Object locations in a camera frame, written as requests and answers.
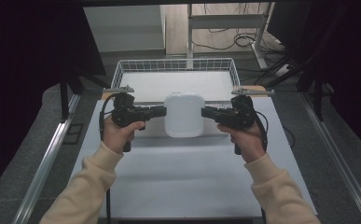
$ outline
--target black handheld controller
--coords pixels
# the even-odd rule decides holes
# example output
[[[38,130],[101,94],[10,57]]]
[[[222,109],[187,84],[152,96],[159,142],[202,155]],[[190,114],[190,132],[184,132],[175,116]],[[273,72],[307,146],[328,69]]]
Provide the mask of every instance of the black handheld controller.
[[[253,101],[250,96],[238,95],[231,100],[232,108],[216,108],[206,106],[201,109],[201,115],[204,118],[214,119],[215,122],[236,130],[246,130],[250,128],[254,122],[257,123],[261,131],[261,140],[264,150],[267,150],[267,133],[261,120],[253,108]],[[235,154],[241,155],[241,149],[235,144]]]
[[[147,121],[153,118],[165,117],[166,107],[141,107],[133,105],[134,97],[127,92],[117,93],[114,97],[114,110],[111,112],[112,120],[123,128],[136,121]],[[124,146],[124,152],[131,151],[131,142]]]

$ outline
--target wire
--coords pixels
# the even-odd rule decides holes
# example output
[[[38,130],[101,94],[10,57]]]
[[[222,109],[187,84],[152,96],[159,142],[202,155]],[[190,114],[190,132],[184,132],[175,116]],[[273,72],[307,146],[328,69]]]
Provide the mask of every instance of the wire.
[[[278,53],[285,53],[285,50],[277,50],[277,49],[271,49],[270,46],[268,46],[267,42],[263,37],[261,37],[262,43],[264,43],[265,47],[260,45],[260,49],[264,52],[278,52]]]
[[[249,6],[250,6],[250,3],[246,3],[244,5],[243,14],[249,14]]]
[[[256,111],[256,113],[258,113],[259,115],[261,115],[264,118],[265,123],[267,124],[267,127],[265,128],[265,133],[268,133],[269,123],[268,123],[267,117],[265,117],[265,115],[263,115],[261,112]]]
[[[275,63],[269,70],[267,70],[261,77],[255,81],[255,85],[261,85],[262,80],[272,74],[275,74],[284,64],[290,61],[290,56],[286,54],[281,60]]]
[[[237,68],[239,71],[246,71],[246,72],[265,72],[264,70],[252,70],[248,68]]]
[[[218,49],[218,50],[230,49],[230,48],[232,48],[232,46],[235,45],[235,42],[233,42],[229,47],[220,49],[220,48],[210,47],[210,46],[207,46],[207,45],[196,44],[196,43],[194,43],[194,41],[191,41],[191,42],[192,42],[193,45],[198,46],[198,47],[204,47],[204,48],[208,48],[208,49]]]
[[[260,75],[245,77],[245,78],[240,79],[239,81],[244,82],[244,81],[246,81],[247,79],[254,78],[254,77],[260,77]]]
[[[266,52],[266,53],[264,53],[264,58],[268,61],[268,62],[270,62],[270,63],[277,63],[277,62],[279,62],[279,61],[273,61],[272,59],[270,59],[269,57],[267,57],[267,55],[271,55],[271,54],[282,54],[282,55],[285,55],[285,53],[282,53],[282,52]]]
[[[111,100],[111,98],[113,98],[114,96],[116,96],[116,93],[112,93],[109,97],[107,97],[104,101],[104,105],[102,106],[102,110],[99,113],[99,132],[101,135],[101,140],[104,139],[104,115],[107,114],[105,113],[105,108],[107,106],[107,103]],[[111,202],[110,202],[110,189],[107,190],[106,194],[106,222],[110,223],[111,221]]]
[[[232,14],[235,14],[235,12],[239,9],[239,14],[241,14],[241,5],[242,3],[240,3],[236,8],[235,10],[232,12]],[[209,7],[207,6],[207,4],[204,4],[204,12],[205,12],[205,15],[207,15],[207,12],[209,11],[209,14],[212,14],[212,12],[210,11]],[[210,33],[220,33],[220,32],[224,32],[224,31],[227,31],[229,30],[229,28],[226,28],[226,29],[221,29],[221,30],[214,30],[212,31],[211,29],[208,29],[208,31]]]
[[[287,131],[288,133],[290,133],[291,138],[293,139],[293,143],[290,144],[290,147],[293,148],[293,147],[296,145],[296,137],[294,136],[294,134],[293,134],[288,128],[286,128],[284,125],[282,125],[282,126],[283,126],[283,129],[284,129],[285,131]]]
[[[247,44],[240,44],[238,41],[241,40],[241,39],[248,39],[249,40],[249,43]],[[225,49],[230,49],[232,48],[232,46],[234,45],[237,45],[241,48],[246,48],[246,47],[249,47],[252,45],[253,41],[255,41],[255,39],[251,36],[248,36],[248,35],[244,35],[244,33],[240,33],[240,34],[237,34],[236,36],[233,37],[233,43],[228,46],[228,47],[225,47],[225,48],[215,48],[215,47],[211,47],[211,46],[207,46],[207,45],[202,45],[202,44],[196,44],[194,41],[191,41],[192,44],[194,44],[195,46],[198,46],[198,47],[204,47],[204,48],[208,48],[208,49],[218,49],[218,50],[225,50]]]

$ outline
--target wall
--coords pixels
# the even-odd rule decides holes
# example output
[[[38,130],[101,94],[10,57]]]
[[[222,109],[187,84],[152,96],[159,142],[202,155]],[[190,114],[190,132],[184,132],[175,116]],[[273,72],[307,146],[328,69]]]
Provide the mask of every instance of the wall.
[[[100,52],[164,49],[160,6],[85,7]]]

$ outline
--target metal wire rack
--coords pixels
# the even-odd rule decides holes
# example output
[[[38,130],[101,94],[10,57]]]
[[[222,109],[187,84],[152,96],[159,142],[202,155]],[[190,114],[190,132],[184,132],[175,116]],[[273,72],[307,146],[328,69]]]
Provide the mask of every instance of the metal wire rack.
[[[231,58],[223,59],[163,59],[163,60],[128,60],[119,61],[111,84],[120,87],[124,73],[135,72],[200,72],[228,71],[234,88],[241,85],[235,62]]]

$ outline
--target metal rail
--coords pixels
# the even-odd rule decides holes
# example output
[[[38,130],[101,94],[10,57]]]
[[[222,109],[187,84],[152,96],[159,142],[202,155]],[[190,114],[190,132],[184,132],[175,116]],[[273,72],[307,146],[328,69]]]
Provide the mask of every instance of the metal rail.
[[[57,130],[55,131],[55,134],[49,143],[46,154],[44,155],[43,160],[35,172],[35,177],[33,178],[32,183],[22,200],[21,206],[18,209],[14,220],[12,221],[13,224],[23,224],[29,221],[29,218],[35,208],[35,203],[37,202],[38,196],[40,195],[40,192],[46,183],[47,177],[49,176],[49,171],[51,170],[52,164],[54,163],[59,148],[61,147],[64,136],[66,135],[70,123],[72,122],[79,98],[79,95],[73,95],[73,97],[70,99],[69,118],[64,123],[60,123],[58,125]]]
[[[337,166],[337,170],[340,172],[343,182],[350,191],[358,209],[361,212],[361,185],[354,177],[351,168],[348,166],[342,154],[340,153],[340,149],[337,147],[335,141],[332,139],[328,129],[326,128],[326,125],[323,121],[320,121],[320,119],[317,118],[317,116],[314,114],[312,109],[312,102],[307,93],[302,94],[301,100],[305,108],[307,109],[309,116],[312,119],[314,127],[322,138],[326,149],[331,156],[331,159]]]

